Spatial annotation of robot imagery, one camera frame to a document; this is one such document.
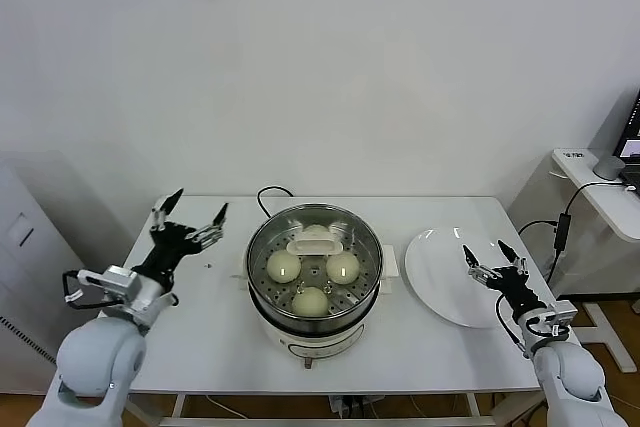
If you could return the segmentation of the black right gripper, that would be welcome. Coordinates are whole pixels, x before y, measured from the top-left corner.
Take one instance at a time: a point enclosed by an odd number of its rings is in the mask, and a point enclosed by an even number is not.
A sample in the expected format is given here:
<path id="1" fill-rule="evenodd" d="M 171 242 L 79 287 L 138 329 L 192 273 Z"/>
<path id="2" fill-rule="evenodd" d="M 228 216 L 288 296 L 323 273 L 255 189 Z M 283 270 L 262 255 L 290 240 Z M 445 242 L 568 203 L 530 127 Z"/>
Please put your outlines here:
<path id="1" fill-rule="evenodd" d="M 497 243 L 511 266 L 490 269 L 478 261 L 467 245 L 463 245 L 468 275 L 487 288 L 503 294 L 512 309 L 513 318 L 520 318 L 536 309 L 544 309 L 546 304 L 526 285 L 529 278 L 526 259 L 501 239 Z"/>

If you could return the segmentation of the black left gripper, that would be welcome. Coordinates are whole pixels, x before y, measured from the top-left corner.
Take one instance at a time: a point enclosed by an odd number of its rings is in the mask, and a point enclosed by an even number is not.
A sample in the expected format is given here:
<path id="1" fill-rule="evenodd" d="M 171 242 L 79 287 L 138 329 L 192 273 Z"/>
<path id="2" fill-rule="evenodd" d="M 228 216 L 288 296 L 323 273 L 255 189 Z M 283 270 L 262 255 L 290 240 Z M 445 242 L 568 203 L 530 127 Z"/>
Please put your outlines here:
<path id="1" fill-rule="evenodd" d="M 183 189 L 177 190 L 152 209 L 150 236 L 154 246 L 144 261 L 132 268 L 133 272 L 157 282 L 163 290 L 173 289 L 174 272 L 185 256 L 198 254 L 223 237 L 228 203 L 210 224 L 198 230 L 174 222 L 165 223 L 183 192 Z"/>

